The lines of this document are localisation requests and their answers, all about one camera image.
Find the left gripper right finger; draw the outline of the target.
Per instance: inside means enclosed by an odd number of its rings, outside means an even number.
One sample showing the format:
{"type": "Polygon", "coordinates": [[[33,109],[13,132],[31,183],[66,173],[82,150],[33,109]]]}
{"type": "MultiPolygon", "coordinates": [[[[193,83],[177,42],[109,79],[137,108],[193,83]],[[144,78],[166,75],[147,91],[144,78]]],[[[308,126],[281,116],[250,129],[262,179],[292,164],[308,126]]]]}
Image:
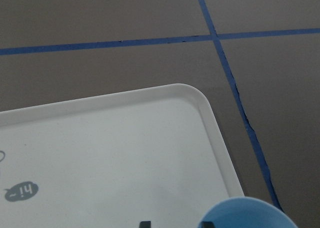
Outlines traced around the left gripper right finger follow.
{"type": "Polygon", "coordinates": [[[214,223],[212,221],[203,221],[202,228],[214,228],[214,223]]]}

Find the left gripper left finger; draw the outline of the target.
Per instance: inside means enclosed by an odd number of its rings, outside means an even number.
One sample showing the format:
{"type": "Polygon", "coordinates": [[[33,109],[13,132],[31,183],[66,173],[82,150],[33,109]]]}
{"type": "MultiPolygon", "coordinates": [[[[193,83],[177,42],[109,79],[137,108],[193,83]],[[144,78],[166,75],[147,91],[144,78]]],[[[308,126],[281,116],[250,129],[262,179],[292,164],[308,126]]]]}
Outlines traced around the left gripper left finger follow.
{"type": "Polygon", "coordinates": [[[151,228],[151,221],[150,220],[141,221],[139,223],[139,228],[151,228]]]}

